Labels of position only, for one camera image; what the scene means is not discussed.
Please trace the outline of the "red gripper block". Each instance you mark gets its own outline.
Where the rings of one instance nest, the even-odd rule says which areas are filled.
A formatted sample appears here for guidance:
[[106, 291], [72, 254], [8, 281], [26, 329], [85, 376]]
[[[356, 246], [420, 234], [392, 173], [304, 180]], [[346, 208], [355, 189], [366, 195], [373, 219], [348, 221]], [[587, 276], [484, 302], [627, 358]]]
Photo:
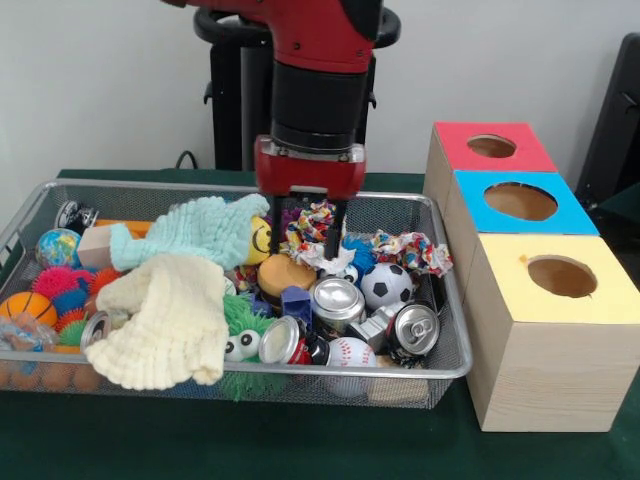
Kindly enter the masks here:
[[350, 198], [361, 189], [366, 173], [366, 149], [354, 144], [340, 154], [307, 153], [259, 135], [254, 142], [256, 181], [272, 200], [270, 253], [280, 250], [282, 206], [291, 193], [322, 193], [335, 202], [333, 245], [339, 247]]

